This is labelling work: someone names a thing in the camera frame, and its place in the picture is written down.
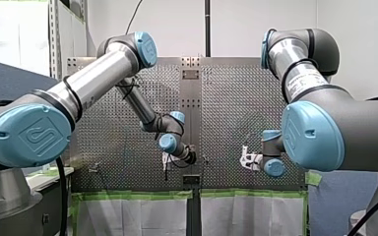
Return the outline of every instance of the white fabric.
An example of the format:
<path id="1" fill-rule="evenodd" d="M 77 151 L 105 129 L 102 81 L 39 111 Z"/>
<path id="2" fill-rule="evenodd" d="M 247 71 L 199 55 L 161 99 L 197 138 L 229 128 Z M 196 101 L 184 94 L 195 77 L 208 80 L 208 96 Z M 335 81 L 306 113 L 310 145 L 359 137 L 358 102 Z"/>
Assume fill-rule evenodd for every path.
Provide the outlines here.
<path id="1" fill-rule="evenodd" d="M 79 236 L 185 236 L 187 200 L 109 200 L 79 204 Z"/>
<path id="2" fill-rule="evenodd" d="M 202 198 L 205 236 L 304 236 L 303 199 Z"/>

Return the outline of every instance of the black joint ring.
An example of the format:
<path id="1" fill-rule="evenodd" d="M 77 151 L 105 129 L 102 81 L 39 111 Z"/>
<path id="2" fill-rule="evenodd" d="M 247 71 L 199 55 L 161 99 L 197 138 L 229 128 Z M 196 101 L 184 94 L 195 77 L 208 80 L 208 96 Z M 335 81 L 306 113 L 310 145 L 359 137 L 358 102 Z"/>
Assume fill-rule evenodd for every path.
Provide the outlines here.
<path id="1" fill-rule="evenodd" d="M 338 89 L 338 90 L 343 90 L 346 93 L 348 93 L 347 90 L 345 90 L 344 88 L 338 87 L 338 86 L 334 86 L 334 85 L 321 85 L 321 86 L 318 86 L 318 87 L 309 88 L 309 89 L 305 90 L 304 92 L 302 92 L 301 94 L 299 94 L 296 98 L 294 98 L 290 103 L 298 101 L 300 98 L 302 98 L 306 94 L 309 94 L 309 93 L 311 93 L 313 91 L 321 90 L 321 89 Z"/>
<path id="2" fill-rule="evenodd" d="M 54 106 L 56 109 L 61 111 L 61 113 L 63 113 L 63 115 L 66 116 L 67 120 L 69 121 L 72 132 L 75 130 L 75 126 L 76 126 L 75 120 L 73 120 L 69 111 L 67 111 L 67 109 L 58 100 L 54 99 L 54 97 L 50 96 L 49 94 L 41 90 L 34 90 L 31 94 L 44 99 L 45 101 L 50 103 L 52 106 Z"/>
<path id="3" fill-rule="evenodd" d="M 308 31 L 308 36 L 309 36 L 308 57 L 312 58 L 314 57 L 314 52 L 315 52 L 315 34 L 314 34 L 314 30 L 312 29 L 307 29 L 307 31 Z"/>
<path id="4" fill-rule="evenodd" d="M 283 99 L 286 103 L 289 103 L 288 99 L 287 99 L 287 95 L 286 95 L 286 91 L 284 90 L 284 84 L 286 83 L 286 78 L 287 78 L 287 75 L 290 73 L 291 70 L 293 70 L 293 68 L 295 68 L 296 66 L 300 65 L 300 64 L 303 64 L 303 63 L 311 63 L 317 70 L 318 70 L 318 64 L 315 60 L 311 59 L 311 58 L 302 58 L 300 59 L 299 61 L 297 62 L 294 62 L 292 64 L 290 64 L 289 67 L 287 67 L 286 71 L 284 72 L 283 74 L 283 78 L 282 78 L 282 94 L 283 94 Z"/>
<path id="5" fill-rule="evenodd" d="M 68 78 L 69 78 L 69 76 L 63 78 L 62 81 L 63 81 L 64 85 L 66 86 L 66 88 L 69 90 L 69 92 L 71 92 L 73 94 L 73 96 L 76 99 L 76 102 L 78 102 L 78 117 L 76 118 L 76 122 L 78 122 L 82 118 L 84 109 L 83 109 L 83 106 L 82 106 L 82 101 L 79 98 L 78 94 L 70 87 L 69 83 L 67 82 Z"/>

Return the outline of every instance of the wire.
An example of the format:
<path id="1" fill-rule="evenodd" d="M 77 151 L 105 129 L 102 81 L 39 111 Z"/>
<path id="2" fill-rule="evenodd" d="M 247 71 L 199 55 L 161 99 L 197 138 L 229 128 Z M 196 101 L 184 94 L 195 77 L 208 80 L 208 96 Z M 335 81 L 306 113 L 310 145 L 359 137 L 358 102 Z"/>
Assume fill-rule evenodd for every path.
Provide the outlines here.
<path id="1" fill-rule="evenodd" d="M 133 17 L 130 20 L 130 23 L 128 24 L 127 30 L 125 31 L 125 34 L 128 34 L 128 31 L 130 30 L 131 24 L 133 24 L 134 18 L 136 17 L 137 11 L 140 8 L 141 3 L 143 0 L 140 0 L 140 2 L 137 4 L 136 10 L 134 10 Z"/>
<path id="2" fill-rule="evenodd" d="M 170 162 L 174 165 L 174 166 L 176 166 L 177 168 L 179 168 L 179 169 L 185 169 L 185 168 L 187 168 L 187 167 L 189 167 L 190 166 L 190 164 L 187 164 L 187 165 L 178 165 L 176 162 L 174 162 L 174 160 L 170 157 L 170 154 L 168 155 L 168 158 L 170 159 Z"/>
<path id="3" fill-rule="evenodd" d="M 118 88 L 130 88 L 130 89 L 127 90 L 127 92 L 122 97 L 122 99 L 124 100 L 131 93 L 131 91 L 133 91 L 133 88 L 139 88 L 140 86 L 136 84 L 136 80 L 133 77 L 133 79 L 131 81 L 131 85 L 126 85 L 126 86 L 116 85 L 116 87 L 118 87 Z"/>
<path id="4" fill-rule="evenodd" d="M 60 236 L 66 236 L 67 232 L 67 181 L 64 173 L 64 165 L 61 160 L 61 156 L 56 159 L 57 168 L 60 176 L 60 188 L 61 188 L 61 224 L 60 224 Z"/>
<path id="5" fill-rule="evenodd" d="M 157 115 L 158 115 L 158 118 L 157 118 L 157 122 L 156 122 L 156 135 L 155 135 L 155 140 L 158 139 L 158 136 L 160 135 L 161 133 L 161 126 L 162 126 L 162 118 L 165 117 L 165 116 L 168 116 L 170 118 L 172 118 L 175 122 L 177 122 L 177 124 L 180 126 L 180 129 L 182 130 L 182 134 L 180 133 L 175 133 L 175 132 L 167 132 L 167 134 L 175 134 L 175 135 L 178 135 L 180 137 L 183 136 L 183 134 L 185 134 L 185 127 L 183 125 L 183 123 L 181 121 L 179 121 L 178 119 L 174 118 L 172 115 L 170 114 L 161 114 L 161 113 L 158 113 L 157 112 Z"/>
<path id="6" fill-rule="evenodd" d="M 363 226 L 367 220 L 378 210 L 378 202 L 373 206 L 358 222 L 357 224 L 349 231 L 347 236 L 354 236 L 358 230 Z"/>

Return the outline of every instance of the black pole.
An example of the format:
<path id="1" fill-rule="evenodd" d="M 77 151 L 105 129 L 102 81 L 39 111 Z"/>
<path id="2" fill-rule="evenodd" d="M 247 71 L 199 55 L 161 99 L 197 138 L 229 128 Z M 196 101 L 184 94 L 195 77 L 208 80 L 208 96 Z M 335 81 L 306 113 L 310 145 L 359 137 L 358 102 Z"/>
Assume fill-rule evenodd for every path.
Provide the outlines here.
<path id="1" fill-rule="evenodd" d="M 205 40 L 206 57 L 211 57 L 211 0 L 205 0 Z"/>

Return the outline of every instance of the metal pegboard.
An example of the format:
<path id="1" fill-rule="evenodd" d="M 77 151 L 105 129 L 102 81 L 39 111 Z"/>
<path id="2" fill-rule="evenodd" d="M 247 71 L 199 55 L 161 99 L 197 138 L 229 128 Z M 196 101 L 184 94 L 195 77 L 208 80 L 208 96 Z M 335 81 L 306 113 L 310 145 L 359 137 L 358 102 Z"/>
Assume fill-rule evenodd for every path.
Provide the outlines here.
<path id="1" fill-rule="evenodd" d="M 280 82 L 260 68 L 258 58 L 202 58 L 201 155 L 203 188 L 300 190 L 304 171 L 286 156 L 287 171 L 271 178 L 239 162 L 248 134 L 249 152 L 261 150 L 261 133 L 281 127 L 285 103 Z"/>
<path id="2" fill-rule="evenodd" d="M 93 60 L 69 58 L 69 74 Z M 111 90 L 78 124 L 71 153 L 77 167 L 73 191 L 181 190 L 182 173 L 199 171 L 202 188 L 303 188 L 304 172 L 286 156 L 287 172 L 280 179 L 239 163 L 247 135 L 259 134 L 248 141 L 249 151 L 260 151 L 260 134 L 280 127 L 285 107 L 279 81 L 259 65 L 257 58 L 159 58 L 154 68 L 139 73 L 140 90 L 154 110 L 185 112 L 185 133 L 190 136 L 184 138 L 200 151 L 196 166 L 172 169 L 167 182 L 154 134 L 140 130 L 121 94 Z"/>
<path id="3" fill-rule="evenodd" d="M 94 58 L 70 58 L 75 72 Z M 160 113 L 179 110 L 180 59 L 159 59 L 136 79 L 142 94 Z M 80 158 L 73 175 L 74 192 L 108 190 L 181 190 L 181 170 L 168 171 L 164 181 L 161 151 L 155 134 L 141 131 L 140 122 L 115 88 L 84 114 L 77 126 Z"/>

